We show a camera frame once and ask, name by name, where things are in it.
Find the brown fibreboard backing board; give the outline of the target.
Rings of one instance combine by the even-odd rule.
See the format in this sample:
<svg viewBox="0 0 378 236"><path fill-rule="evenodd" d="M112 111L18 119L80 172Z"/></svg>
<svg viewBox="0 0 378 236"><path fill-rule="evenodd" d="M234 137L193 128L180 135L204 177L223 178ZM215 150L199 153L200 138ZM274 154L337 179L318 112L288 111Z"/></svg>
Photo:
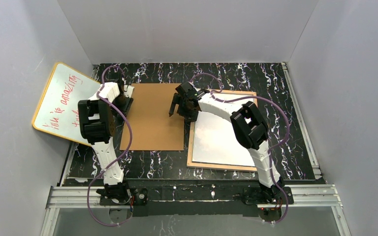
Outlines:
<svg viewBox="0 0 378 236"><path fill-rule="evenodd" d="M184 118L169 116L176 83L132 84L133 103L127 115L133 138L130 150L182 151Z"/></svg>

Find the wooden picture frame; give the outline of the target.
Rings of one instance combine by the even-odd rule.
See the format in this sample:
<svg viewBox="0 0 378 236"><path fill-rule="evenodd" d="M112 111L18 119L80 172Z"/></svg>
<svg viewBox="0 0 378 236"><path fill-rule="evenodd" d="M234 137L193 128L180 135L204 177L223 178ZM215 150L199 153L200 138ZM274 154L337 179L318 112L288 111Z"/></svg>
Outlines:
<svg viewBox="0 0 378 236"><path fill-rule="evenodd" d="M231 122L199 112L190 124L187 166L217 170L256 171L247 149L236 140Z"/></svg>

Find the printed photo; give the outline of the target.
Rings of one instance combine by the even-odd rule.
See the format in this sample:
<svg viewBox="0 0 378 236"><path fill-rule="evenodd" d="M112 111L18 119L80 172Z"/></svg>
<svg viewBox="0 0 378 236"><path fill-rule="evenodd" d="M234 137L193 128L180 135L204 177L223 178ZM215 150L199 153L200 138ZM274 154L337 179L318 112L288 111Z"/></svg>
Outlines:
<svg viewBox="0 0 378 236"><path fill-rule="evenodd" d="M200 111L190 128L188 166L254 171L249 151L236 140L230 116L242 105L257 100L246 94L206 94L199 100Z"/></svg>

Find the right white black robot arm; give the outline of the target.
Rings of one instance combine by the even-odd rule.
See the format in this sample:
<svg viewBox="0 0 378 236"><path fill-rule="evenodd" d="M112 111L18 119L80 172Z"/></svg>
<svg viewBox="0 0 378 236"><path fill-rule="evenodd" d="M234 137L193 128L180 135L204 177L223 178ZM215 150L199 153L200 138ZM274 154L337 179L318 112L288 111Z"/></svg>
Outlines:
<svg viewBox="0 0 378 236"><path fill-rule="evenodd" d="M244 188L238 199L247 205L288 205L289 198L283 189L284 180L270 156L268 125L257 105L252 101L239 105L216 98L211 91L195 88L189 82L178 85L169 115L177 113L187 121L197 121L199 112L207 112L230 122L236 140L249 152L254 162L259 186Z"/></svg>

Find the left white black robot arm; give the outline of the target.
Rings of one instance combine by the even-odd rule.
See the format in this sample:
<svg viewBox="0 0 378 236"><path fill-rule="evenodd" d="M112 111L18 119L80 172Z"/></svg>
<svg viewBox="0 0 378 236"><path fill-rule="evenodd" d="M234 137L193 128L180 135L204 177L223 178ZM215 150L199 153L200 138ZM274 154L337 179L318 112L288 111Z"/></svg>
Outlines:
<svg viewBox="0 0 378 236"><path fill-rule="evenodd" d="M107 80L93 96L78 102L81 136L93 148L103 176L103 188L96 192L120 205L130 201L131 192L114 148L116 126L111 106L127 115L133 98L125 82L125 78Z"/></svg>

